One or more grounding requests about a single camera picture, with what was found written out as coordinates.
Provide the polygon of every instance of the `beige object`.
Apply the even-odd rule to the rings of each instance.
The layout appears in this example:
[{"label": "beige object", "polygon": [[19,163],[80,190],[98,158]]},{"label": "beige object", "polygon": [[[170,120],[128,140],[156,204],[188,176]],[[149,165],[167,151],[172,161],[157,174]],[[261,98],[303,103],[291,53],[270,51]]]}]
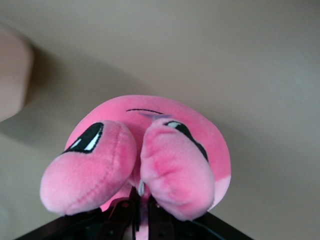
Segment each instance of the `beige object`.
[{"label": "beige object", "polygon": [[11,32],[0,28],[0,121],[22,109],[31,63],[29,46]]}]

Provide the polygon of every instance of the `black stitched line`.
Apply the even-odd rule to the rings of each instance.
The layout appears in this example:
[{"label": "black stitched line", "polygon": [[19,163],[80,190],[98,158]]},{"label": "black stitched line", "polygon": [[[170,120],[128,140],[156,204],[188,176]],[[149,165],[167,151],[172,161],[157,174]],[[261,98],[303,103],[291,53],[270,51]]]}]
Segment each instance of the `black stitched line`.
[{"label": "black stitched line", "polygon": [[147,112],[152,112],[152,113],[156,113],[156,114],[163,114],[162,112],[158,112],[158,111],[154,111],[154,110],[150,110],[150,109],[144,109],[144,108],[128,109],[126,112],[129,112],[129,111],[147,111]]}]

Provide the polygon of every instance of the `gray surface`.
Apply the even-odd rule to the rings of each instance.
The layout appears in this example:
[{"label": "gray surface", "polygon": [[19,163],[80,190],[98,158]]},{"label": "gray surface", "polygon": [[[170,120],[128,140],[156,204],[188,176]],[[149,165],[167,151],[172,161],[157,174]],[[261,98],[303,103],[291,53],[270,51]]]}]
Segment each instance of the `gray surface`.
[{"label": "gray surface", "polygon": [[181,101],[228,143],[212,211],[257,240],[320,236],[318,1],[0,1],[35,46],[24,109],[0,123],[0,239],[56,218],[43,171],[92,108],[126,94]]}]

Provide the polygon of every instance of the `pink fabric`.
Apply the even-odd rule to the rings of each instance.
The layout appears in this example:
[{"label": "pink fabric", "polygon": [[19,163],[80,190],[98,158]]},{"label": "pink fabric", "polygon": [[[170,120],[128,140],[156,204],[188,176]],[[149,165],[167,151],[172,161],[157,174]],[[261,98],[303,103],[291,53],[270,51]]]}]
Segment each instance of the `pink fabric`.
[{"label": "pink fabric", "polygon": [[[92,124],[104,124],[88,154],[66,152],[45,171],[40,196],[49,211],[72,215],[127,196],[129,186],[145,184],[145,197],[180,220],[192,220],[225,195],[231,166],[221,133],[188,106],[159,96],[127,95],[92,110],[73,130],[69,148]],[[168,123],[187,127],[194,141]]]}]

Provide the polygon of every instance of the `embroidered eye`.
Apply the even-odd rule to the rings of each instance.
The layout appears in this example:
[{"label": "embroidered eye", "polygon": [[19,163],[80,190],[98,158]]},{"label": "embroidered eye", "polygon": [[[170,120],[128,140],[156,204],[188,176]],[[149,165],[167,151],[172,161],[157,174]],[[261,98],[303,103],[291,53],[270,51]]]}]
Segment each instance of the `embroidered eye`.
[{"label": "embroidered eye", "polygon": [[84,133],[77,138],[77,140],[63,153],[79,152],[89,154],[97,146],[102,135],[104,125],[101,122],[92,124]]},{"label": "embroidered eye", "polygon": [[199,143],[197,142],[191,135],[189,129],[187,128],[186,125],[184,125],[183,123],[181,122],[178,122],[178,121],[170,121],[170,122],[167,122],[165,124],[165,126],[168,126],[168,127],[171,127],[171,128],[174,128],[174,129],[177,129],[179,132],[183,133],[186,137],[188,137],[196,146],[197,148],[200,150],[200,152],[203,154],[204,158],[208,161],[208,155],[207,155],[207,152],[206,150],[204,149],[204,147]]}]

